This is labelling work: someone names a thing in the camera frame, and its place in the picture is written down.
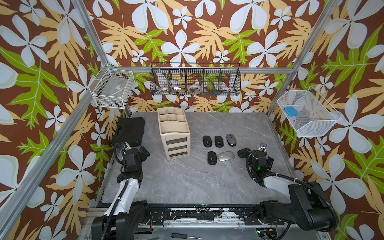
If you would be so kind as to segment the silver computer mouse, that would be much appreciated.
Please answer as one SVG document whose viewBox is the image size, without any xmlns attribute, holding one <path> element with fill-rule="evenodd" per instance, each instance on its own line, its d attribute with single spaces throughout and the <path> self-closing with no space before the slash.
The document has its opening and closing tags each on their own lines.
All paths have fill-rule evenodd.
<svg viewBox="0 0 384 240">
<path fill-rule="evenodd" d="M 231 151 L 219 153 L 217 156 L 220 162 L 229 161 L 235 158 L 235 154 Z"/>
</svg>

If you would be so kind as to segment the black computer mouse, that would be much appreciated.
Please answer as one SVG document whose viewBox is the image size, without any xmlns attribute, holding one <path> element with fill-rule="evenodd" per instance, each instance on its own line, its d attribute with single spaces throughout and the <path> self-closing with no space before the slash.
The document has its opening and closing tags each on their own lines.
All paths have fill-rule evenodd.
<svg viewBox="0 0 384 240">
<path fill-rule="evenodd" d="M 229 146 L 235 147 L 237 145 L 236 137 L 233 134 L 227 134 L 226 139 Z"/>
</svg>

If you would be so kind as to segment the black mouse with logo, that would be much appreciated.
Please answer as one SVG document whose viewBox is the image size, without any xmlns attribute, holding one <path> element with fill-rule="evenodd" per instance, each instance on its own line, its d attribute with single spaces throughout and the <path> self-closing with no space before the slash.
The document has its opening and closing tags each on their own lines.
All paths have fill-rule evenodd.
<svg viewBox="0 0 384 240">
<path fill-rule="evenodd" d="M 216 165 L 217 164 L 217 154 L 213 151 L 208 152 L 208 164 Z"/>
</svg>

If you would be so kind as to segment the beige drawer organizer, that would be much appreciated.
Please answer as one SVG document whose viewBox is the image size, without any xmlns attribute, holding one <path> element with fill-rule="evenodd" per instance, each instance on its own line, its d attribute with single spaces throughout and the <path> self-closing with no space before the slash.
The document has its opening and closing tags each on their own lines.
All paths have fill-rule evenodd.
<svg viewBox="0 0 384 240">
<path fill-rule="evenodd" d="M 191 131 L 185 111 L 179 108 L 157 110 L 160 136 L 168 160 L 191 155 Z"/>
</svg>

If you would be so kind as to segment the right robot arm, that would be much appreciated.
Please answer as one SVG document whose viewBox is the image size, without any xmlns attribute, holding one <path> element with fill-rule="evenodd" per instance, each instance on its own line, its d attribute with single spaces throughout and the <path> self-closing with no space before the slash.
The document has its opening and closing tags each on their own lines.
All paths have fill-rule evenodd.
<svg viewBox="0 0 384 240">
<path fill-rule="evenodd" d="M 290 198 L 289 203 L 259 203 L 256 214 L 258 220 L 263 224 L 280 220 L 296 224 L 304 231 L 334 231 L 339 224 L 339 217 L 322 187 L 315 182 L 307 183 L 272 172 L 273 160 L 265 151 L 260 150 L 250 151 L 245 157 L 246 170 L 255 183 Z"/>
</svg>

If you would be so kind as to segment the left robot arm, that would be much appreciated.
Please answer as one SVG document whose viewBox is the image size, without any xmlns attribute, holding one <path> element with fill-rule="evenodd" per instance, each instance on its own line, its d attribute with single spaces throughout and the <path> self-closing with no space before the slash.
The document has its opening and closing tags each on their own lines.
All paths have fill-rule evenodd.
<svg viewBox="0 0 384 240">
<path fill-rule="evenodd" d="M 117 162 L 121 165 L 117 182 L 120 184 L 113 203 L 103 216 L 92 222 L 93 240 L 133 240 L 139 224 L 148 217 L 147 202 L 133 202 L 142 183 L 144 174 L 142 162 L 150 153 L 141 146 L 139 149 L 115 145 Z"/>
</svg>

